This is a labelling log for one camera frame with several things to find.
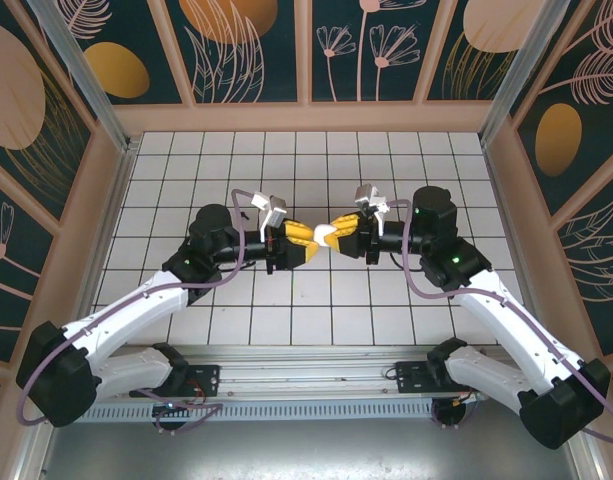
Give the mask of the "grey metal sheet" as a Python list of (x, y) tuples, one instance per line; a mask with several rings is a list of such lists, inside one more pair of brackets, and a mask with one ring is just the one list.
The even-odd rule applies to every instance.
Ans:
[(578, 480), (497, 411), (456, 430), (429, 420), (215, 422), (180, 436), (144, 424), (55, 433), (41, 480)]

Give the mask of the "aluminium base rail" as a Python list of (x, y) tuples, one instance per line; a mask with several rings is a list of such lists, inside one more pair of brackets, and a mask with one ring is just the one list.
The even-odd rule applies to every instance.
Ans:
[(424, 361), (418, 346), (179, 346), (192, 364), (220, 367), (217, 398), (289, 401), (391, 398), (387, 370), (398, 361)]

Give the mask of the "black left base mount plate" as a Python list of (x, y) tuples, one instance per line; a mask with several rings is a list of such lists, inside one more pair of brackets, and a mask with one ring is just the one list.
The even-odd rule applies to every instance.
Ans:
[(202, 399), (216, 397), (220, 386), (219, 365), (190, 365), (182, 384), (183, 397)]

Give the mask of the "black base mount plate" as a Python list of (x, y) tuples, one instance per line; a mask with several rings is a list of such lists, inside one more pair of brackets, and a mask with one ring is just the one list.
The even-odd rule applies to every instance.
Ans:
[(400, 394), (434, 393), (439, 387), (428, 365), (423, 361), (402, 361), (395, 364), (395, 381)]
[(220, 386), (219, 365), (190, 365), (182, 384), (183, 397), (202, 399), (216, 397)]

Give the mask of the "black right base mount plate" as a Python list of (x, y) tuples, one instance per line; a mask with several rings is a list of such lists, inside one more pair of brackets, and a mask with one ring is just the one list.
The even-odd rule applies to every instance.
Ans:
[(400, 394), (434, 393), (439, 387), (428, 365), (423, 361), (402, 361), (395, 364), (395, 381)]

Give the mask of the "aluminium frame post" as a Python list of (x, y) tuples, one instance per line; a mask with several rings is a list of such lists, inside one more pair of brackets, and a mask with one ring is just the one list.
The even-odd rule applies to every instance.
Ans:
[(122, 152), (130, 147), (130, 136), (115, 114), (110, 100), (96, 79), (83, 51), (63, 21), (53, 0), (27, 0), (39, 24), (45, 29), (74, 81), (79, 85), (99, 122), (109, 134), (113, 144)]
[(546, 0), (527, 38), (515, 55), (478, 133), (486, 151), (507, 118), (510, 108), (528, 82), (552, 36), (561, 24), (571, 0)]

